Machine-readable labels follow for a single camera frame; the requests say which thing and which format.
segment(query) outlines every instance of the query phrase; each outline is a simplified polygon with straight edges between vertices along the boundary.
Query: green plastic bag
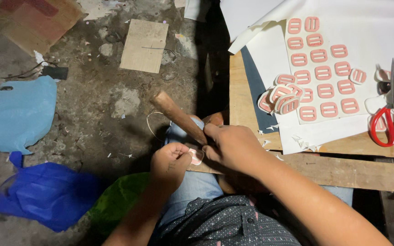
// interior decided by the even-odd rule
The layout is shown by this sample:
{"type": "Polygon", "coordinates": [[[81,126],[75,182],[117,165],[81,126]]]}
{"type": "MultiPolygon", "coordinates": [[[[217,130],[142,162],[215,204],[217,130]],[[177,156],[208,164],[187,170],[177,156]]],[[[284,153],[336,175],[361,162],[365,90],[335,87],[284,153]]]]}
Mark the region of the green plastic bag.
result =
{"type": "Polygon", "coordinates": [[[109,186],[88,211],[91,229],[107,237],[137,202],[149,182],[150,173],[123,176],[109,186]]]}

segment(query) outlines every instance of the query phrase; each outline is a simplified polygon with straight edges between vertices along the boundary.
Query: blue plastic bag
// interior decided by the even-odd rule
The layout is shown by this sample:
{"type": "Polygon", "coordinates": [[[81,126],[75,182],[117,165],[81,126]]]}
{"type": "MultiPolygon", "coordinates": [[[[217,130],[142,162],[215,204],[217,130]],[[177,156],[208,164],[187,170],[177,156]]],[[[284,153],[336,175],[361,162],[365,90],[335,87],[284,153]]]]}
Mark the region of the blue plastic bag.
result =
{"type": "Polygon", "coordinates": [[[104,190],[95,176],[64,165],[47,162],[23,168],[19,151],[10,154],[10,161],[18,173],[0,187],[0,213],[37,220],[55,232],[74,225],[104,190]]]}
{"type": "Polygon", "coordinates": [[[21,151],[51,128],[57,85],[50,76],[34,81],[9,81],[0,86],[0,151],[21,151]]]}

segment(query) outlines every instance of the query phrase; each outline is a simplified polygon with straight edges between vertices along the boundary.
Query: red scissors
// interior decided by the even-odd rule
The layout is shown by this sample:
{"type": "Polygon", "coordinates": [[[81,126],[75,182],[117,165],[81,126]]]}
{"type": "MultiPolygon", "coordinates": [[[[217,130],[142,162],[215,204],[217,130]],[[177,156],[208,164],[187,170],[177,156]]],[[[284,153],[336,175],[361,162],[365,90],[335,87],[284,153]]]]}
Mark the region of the red scissors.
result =
{"type": "Polygon", "coordinates": [[[392,59],[391,61],[390,77],[391,77],[390,91],[387,92],[386,94],[387,105],[384,108],[382,108],[378,113],[375,114],[370,125],[370,134],[372,135],[373,140],[382,147],[390,147],[394,145],[394,125],[390,114],[390,110],[394,109],[394,59],[392,59]],[[388,143],[381,142],[376,135],[376,124],[378,123],[378,120],[383,114],[385,114],[385,118],[387,121],[387,131],[389,133],[388,143]]]}

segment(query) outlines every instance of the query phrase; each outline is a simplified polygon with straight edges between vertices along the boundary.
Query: scissors handle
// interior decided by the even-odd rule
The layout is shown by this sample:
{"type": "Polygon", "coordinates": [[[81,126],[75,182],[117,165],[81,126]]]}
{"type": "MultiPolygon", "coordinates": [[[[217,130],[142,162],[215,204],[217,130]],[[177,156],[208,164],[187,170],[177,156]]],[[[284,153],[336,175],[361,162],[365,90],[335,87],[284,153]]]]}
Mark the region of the scissors handle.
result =
{"type": "Polygon", "coordinates": [[[378,113],[375,114],[370,125],[370,135],[372,136],[373,141],[375,141],[375,143],[377,143],[382,147],[390,147],[394,145],[394,125],[393,125],[393,121],[391,120],[390,109],[384,107],[378,113]],[[386,115],[387,130],[389,132],[388,143],[381,142],[378,136],[376,135],[376,124],[378,123],[378,120],[383,114],[386,115]]]}

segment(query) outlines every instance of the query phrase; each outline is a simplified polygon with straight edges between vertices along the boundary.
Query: hand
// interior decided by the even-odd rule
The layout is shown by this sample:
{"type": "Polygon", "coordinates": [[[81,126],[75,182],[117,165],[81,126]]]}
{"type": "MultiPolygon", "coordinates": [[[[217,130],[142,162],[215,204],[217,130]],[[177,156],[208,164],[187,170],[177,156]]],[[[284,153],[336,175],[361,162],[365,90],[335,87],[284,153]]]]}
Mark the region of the hand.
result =
{"type": "Polygon", "coordinates": [[[204,146],[206,156],[230,169],[254,176],[271,156],[248,127],[207,124],[203,131],[217,146],[204,146]]]}
{"type": "Polygon", "coordinates": [[[192,161],[188,151],[181,143],[170,143],[156,151],[151,158],[151,183],[170,194],[175,192],[192,161]]]}

